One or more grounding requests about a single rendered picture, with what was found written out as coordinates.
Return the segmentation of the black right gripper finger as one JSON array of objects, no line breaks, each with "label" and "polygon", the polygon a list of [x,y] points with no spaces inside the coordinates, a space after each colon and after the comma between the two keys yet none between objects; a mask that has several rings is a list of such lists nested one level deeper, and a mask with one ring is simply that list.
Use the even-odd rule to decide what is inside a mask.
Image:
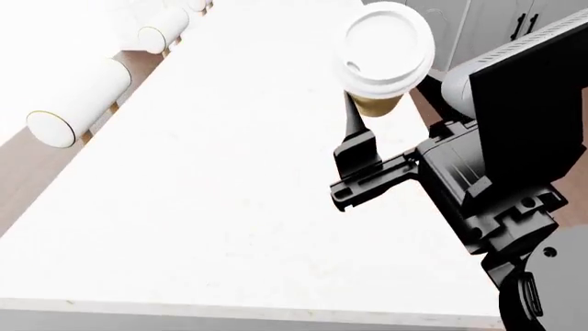
[{"label": "black right gripper finger", "polygon": [[344,92],[344,100],[345,137],[334,150],[334,161],[341,180],[382,162],[377,151],[375,134],[365,125],[354,99]]},{"label": "black right gripper finger", "polygon": [[425,79],[414,90],[414,104],[423,121],[461,121],[459,112],[450,107],[441,94],[441,82],[433,76]]}]

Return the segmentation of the paper coffee cup white lid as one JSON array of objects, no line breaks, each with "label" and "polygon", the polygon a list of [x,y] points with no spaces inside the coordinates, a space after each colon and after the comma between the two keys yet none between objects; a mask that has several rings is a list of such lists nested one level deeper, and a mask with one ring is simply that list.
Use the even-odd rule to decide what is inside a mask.
[{"label": "paper coffee cup white lid", "polygon": [[334,72],[361,115],[383,117],[428,75],[435,40],[420,13],[395,2],[361,6],[334,35]]}]

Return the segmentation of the grey kitchen cabinet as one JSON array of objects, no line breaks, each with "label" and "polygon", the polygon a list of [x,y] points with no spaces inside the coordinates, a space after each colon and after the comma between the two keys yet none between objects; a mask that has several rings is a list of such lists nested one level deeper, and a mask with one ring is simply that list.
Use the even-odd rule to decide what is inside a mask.
[{"label": "grey kitchen cabinet", "polygon": [[526,13],[518,38],[525,36],[529,19],[539,13],[533,32],[588,8],[588,0],[361,0],[397,2],[421,14],[435,38],[432,70],[444,73],[487,51],[509,43],[516,19]]}]

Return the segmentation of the white cylindrical bar stool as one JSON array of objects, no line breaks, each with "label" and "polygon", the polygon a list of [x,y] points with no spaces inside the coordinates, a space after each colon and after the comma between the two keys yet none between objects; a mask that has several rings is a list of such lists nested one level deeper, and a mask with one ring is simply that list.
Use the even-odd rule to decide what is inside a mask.
[{"label": "white cylindrical bar stool", "polygon": [[214,6],[214,0],[187,0],[188,7],[204,16]]},{"label": "white cylindrical bar stool", "polygon": [[137,32],[139,46],[150,54],[161,54],[180,37],[189,25],[189,15],[182,7],[169,7],[152,18]]},{"label": "white cylindrical bar stool", "polygon": [[89,143],[92,126],[106,112],[119,109],[118,99],[131,83],[126,65],[108,57],[70,71],[53,95],[28,113],[27,128],[52,148]]}]

